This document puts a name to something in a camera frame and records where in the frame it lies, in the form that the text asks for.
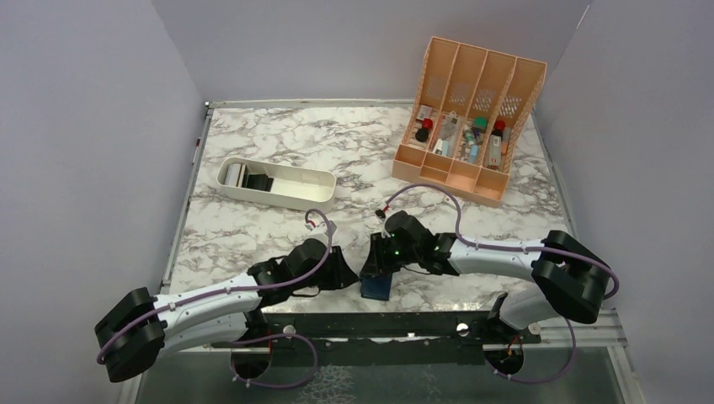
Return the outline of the blue leather card holder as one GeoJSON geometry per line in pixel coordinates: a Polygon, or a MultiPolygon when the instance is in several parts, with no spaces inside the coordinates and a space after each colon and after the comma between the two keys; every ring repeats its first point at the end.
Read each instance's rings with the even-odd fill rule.
{"type": "Polygon", "coordinates": [[[363,299],[389,301],[392,288],[392,274],[364,277],[360,281],[360,296],[363,299]]]}

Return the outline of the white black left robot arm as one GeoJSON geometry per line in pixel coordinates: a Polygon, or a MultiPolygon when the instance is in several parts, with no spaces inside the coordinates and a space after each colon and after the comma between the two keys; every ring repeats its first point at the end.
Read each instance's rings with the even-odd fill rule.
{"type": "Polygon", "coordinates": [[[173,295],[138,288],[95,326],[99,363],[118,383],[186,348],[233,341],[251,346],[270,334],[265,307],[305,288],[342,290],[358,279],[341,247],[309,238],[289,254],[256,263],[219,284],[173,295]]]}

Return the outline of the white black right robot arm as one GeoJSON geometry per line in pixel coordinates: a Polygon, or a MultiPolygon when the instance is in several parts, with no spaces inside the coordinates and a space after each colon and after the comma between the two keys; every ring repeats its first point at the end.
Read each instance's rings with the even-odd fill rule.
{"type": "Polygon", "coordinates": [[[410,265],[433,275],[490,274],[529,281],[519,293],[501,294],[488,314],[484,327],[499,343],[557,316],[593,324],[603,301],[619,288],[612,269],[564,231],[527,242],[479,242],[459,232],[433,233],[399,211],[386,218],[383,231],[371,235],[360,277],[386,277],[410,265]]]}

